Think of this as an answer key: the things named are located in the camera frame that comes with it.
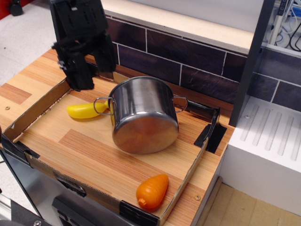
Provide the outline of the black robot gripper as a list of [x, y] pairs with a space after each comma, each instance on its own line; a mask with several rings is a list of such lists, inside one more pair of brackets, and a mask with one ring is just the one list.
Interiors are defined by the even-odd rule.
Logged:
[[101, 1], [51, 0], [49, 4], [56, 35], [52, 48], [58, 53], [67, 83], [78, 92], [93, 89], [93, 76], [84, 55], [93, 53], [101, 72], [116, 69], [114, 46], [106, 31], [108, 22]]

